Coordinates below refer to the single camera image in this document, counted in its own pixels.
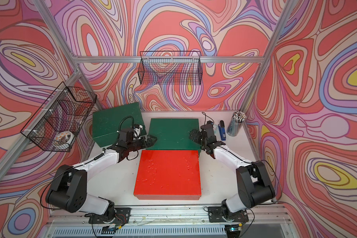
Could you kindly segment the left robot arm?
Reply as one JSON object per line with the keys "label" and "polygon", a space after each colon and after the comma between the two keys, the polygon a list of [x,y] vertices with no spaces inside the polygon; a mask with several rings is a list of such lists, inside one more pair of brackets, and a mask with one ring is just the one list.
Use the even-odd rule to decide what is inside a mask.
{"label": "left robot arm", "polygon": [[87,193],[89,180],[126,159],[130,152],[152,147],[156,142],[155,136],[135,136],[133,129],[121,130],[116,142],[98,156],[73,166],[60,166],[46,194],[46,203],[70,213],[85,212],[101,216],[107,222],[113,220],[114,202]]}

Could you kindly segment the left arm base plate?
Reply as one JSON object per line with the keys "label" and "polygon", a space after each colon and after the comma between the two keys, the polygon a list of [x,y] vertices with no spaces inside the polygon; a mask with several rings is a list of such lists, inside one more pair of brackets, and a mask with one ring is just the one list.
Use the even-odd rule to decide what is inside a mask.
{"label": "left arm base plate", "polygon": [[131,216],[131,208],[129,207],[116,207],[110,208],[103,215],[94,213],[87,213],[84,217],[89,218],[89,224],[100,225],[125,225],[129,222]]}

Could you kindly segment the red shoebox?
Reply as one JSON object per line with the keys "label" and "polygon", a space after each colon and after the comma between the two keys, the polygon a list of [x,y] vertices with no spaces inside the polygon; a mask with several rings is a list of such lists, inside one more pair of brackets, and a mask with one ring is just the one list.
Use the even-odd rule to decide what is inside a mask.
{"label": "red shoebox", "polygon": [[199,152],[142,151],[133,195],[139,200],[199,200]]}

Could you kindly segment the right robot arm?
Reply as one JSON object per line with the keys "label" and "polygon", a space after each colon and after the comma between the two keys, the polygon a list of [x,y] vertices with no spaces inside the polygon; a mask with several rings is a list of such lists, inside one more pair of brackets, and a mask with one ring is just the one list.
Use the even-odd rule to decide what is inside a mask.
{"label": "right robot arm", "polygon": [[224,142],[218,141],[210,123],[202,125],[200,130],[193,129],[189,139],[236,173],[237,193],[222,201],[224,216],[251,209],[275,198],[276,192],[265,165],[237,155]]}

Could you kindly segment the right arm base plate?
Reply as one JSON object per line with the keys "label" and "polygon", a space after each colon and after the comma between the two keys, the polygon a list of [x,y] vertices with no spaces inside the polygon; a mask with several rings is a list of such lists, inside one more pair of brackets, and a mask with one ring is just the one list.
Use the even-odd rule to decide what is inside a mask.
{"label": "right arm base plate", "polygon": [[204,209],[208,213],[210,223],[247,223],[249,221],[246,210],[230,212],[224,206],[209,206]]}

